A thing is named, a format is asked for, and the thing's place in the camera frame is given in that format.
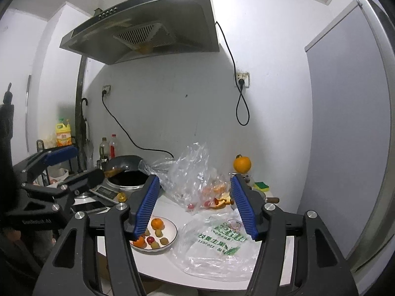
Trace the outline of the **orange tangerine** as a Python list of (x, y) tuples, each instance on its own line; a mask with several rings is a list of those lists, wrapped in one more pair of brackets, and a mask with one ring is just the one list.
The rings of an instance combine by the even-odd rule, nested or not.
[(140, 236), (136, 241), (132, 242), (133, 246), (144, 249), (147, 246), (147, 243), (145, 241), (145, 237), (142, 235)]
[(162, 231), (165, 227), (164, 222), (160, 218), (154, 218), (151, 220), (151, 227), (152, 229)]

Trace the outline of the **green small fruit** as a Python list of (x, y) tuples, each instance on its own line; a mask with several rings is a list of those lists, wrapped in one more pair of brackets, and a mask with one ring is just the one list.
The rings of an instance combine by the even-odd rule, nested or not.
[(152, 249), (158, 249), (159, 247), (160, 247), (160, 245), (159, 245), (158, 242), (153, 241), (153, 242), (151, 243), (151, 248), (152, 248)]
[(157, 237), (162, 237), (162, 236), (163, 236), (162, 230), (157, 229), (157, 230), (155, 231), (155, 235), (156, 235)]
[(162, 245), (167, 245), (169, 243), (169, 240), (166, 237), (163, 237), (160, 239), (160, 242)]

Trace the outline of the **yellow oil bottle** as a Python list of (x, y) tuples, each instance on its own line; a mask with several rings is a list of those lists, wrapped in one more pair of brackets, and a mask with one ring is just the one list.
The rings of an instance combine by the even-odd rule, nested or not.
[(56, 145), (57, 147), (72, 145), (72, 129), (69, 120), (59, 119), (56, 125)]

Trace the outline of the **black umbrella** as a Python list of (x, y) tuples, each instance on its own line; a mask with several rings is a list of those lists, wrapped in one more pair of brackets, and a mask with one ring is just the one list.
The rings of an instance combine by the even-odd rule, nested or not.
[(88, 99), (83, 97), (80, 102), (80, 123), (79, 123), (79, 131), (80, 131), (80, 154), (81, 161), (83, 162), (84, 169), (89, 169), (88, 166), (88, 155), (87, 151), (89, 148), (89, 139), (88, 139), (88, 127), (87, 127), (87, 119), (84, 116), (84, 107), (88, 106)]

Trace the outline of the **dark sauce bottle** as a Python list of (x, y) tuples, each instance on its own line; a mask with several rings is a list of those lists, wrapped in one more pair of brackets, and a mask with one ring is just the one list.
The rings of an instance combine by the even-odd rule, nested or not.
[(109, 151), (109, 142), (106, 137), (103, 137), (99, 145), (99, 157), (101, 162), (108, 162), (110, 156)]

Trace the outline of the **red capped bottle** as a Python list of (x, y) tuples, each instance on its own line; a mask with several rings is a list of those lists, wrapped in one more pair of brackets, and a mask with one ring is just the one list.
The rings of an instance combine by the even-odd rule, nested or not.
[(116, 134), (111, 135), (109, 142), (110, 158), (116, 158), (119, 155), (119, 142)]

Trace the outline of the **induction cooker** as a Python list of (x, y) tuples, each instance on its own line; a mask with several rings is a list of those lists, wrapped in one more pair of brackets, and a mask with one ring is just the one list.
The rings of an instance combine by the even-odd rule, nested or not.
[(124, 170), (113, 177), (105, 178), (102, 184), (90, 189), (90, 192), (111, 203), (118, 203), (118, 195), (123, 193), (126, 199), (132, 192), (143, 188), (148, 175), (139, 170)]

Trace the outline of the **white round plate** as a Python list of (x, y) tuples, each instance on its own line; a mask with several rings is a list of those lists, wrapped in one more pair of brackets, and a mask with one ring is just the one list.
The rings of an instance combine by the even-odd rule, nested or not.
[[(154, 218), (160, 218), (164, 222), (165, 227), (162, 230), (162, 232), (163, 232), (163, 236), (162, 237), (157, 237), (155, 235), (155, 230), (152, 229), (152, 227), (151, 227), (151, 220), (154, 219)], [(131, 241), (130, 244), (131, 244), (132, 248), (137, 250), (137, 251), (145, 252), (145, 253), (158, 253), (158, 252), (165, 251), (166, 249), (171, 247), (171, 245), (174, 242), (176, 242), (176, 238), (177, 238), (177, 235), (178, 235), (178, 228), (176, 227), (176, 225), (172, 221), (170, 221), (167, 218), (153, 216), (153, 217), (150, 218), (150, 220), (148, 222), (148, 225), (147, 225), (147, 227), (146, 227), (146, 229), (145, 229), (145, 231), (143, 232), (142, 235), (145, 237), (145, 241), (147, 243), (147, 246), (144, 249), (140, 249), (140, 248), (137, 248), (137, 247), (133, 246), (132, 241)], [(152, 249), (151, 245), (147, 242), (147, 237), (153, 237), (155, 239), (155, 241), (159, 243), (160, 247), (158, 249)], [(161, 244), (160, 239), (163, 238), (163, 237), (166, 237), (169, 240), (169, 243), (167, 245), (162, 245)]]

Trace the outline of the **black wok pan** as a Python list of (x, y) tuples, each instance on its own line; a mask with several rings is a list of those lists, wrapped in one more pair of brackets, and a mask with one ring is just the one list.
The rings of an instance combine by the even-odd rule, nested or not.
[(111, 178), (121, 172), (136, 171), (142, 158), (136, 155), (118, 156), (110, 159), (104, 167), (104, 175)]

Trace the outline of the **grey refrigerator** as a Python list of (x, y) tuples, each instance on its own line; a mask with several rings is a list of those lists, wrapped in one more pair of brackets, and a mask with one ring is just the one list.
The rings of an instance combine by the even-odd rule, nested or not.
[(394, 236), (394, 24), (353, 0), (305, 52), (313, 118), (299, 211), (318, 213), (356, 273)]

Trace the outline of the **yellow green sponge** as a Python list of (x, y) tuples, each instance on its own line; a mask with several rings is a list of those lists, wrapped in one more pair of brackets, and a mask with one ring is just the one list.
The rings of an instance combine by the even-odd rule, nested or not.
[(261, 192), (268, 192), (270, 190), (270, 187), (264, 182), (255, 182), (253, 188)]

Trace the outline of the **flat printed plastic bag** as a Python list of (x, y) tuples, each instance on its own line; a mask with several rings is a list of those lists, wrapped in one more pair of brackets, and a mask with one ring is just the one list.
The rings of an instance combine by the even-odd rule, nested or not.
[(214, 281), (247, 281), (260, 243), (247, 235), (237, 210), (201, 212), (178, 232), (168, 258), (184, 273)]

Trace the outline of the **orange peel pieces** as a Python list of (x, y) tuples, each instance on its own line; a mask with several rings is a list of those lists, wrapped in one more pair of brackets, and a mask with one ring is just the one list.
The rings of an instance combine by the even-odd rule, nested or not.
[(234, 201), (232, 197), (230, 196), (229, 192), (224, 192), (219, 199), (215, 198), (212, 208), (214, 209), (220, 209), (224, 208), (226, 205), (233, 205)]

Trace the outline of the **crumpled clear plastic bag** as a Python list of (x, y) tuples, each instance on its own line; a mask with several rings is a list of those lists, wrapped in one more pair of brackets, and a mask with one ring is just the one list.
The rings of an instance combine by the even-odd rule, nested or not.
[(156, 175), (165, 195), (190, 213), (214, 209), (214, 199), (230, 193), (230, 181), (212, 166), (205, 144), (188, 146), (177, 159), (143, 160), (138, 169)]

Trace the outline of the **large orange on jar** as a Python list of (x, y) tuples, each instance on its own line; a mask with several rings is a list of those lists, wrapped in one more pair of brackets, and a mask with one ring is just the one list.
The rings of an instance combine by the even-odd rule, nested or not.
[(237, 173), (247, 174), (252, 168), (252, 162), (249, 157), (239, 154), (233, 161), (233, 168)]

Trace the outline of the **steel range hood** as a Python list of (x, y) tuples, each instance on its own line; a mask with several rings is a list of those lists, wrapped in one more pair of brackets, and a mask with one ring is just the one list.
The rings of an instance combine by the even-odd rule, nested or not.
[(106, 65), (219, 50), (212, 0), (126, 0), (86, 20), (59, 46)]

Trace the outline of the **white wall socket left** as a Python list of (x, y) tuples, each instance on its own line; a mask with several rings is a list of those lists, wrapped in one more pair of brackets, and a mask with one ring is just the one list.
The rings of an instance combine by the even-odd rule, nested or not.
[(111, 91), (111, 85), (105, 85), (102, 87), (102, 96), (109, 95)]

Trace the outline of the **white wall socket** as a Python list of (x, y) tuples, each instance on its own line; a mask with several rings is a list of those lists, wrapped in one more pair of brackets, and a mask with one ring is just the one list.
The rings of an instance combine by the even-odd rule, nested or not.
[(250, 88), (250, 74), (248, 72), (237, 72), (236, 82), (242, 89)]
[(105, 85), (102, 87), (102, 96), (109, 95), (111, 91), (111, 85)]

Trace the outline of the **white wall socket right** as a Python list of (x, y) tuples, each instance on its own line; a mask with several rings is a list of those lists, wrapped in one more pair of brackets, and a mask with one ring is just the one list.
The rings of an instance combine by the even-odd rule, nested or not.
[(250, 74), (248, 72), (237, 72), (236, 82), (242, 89), (250, 88)]

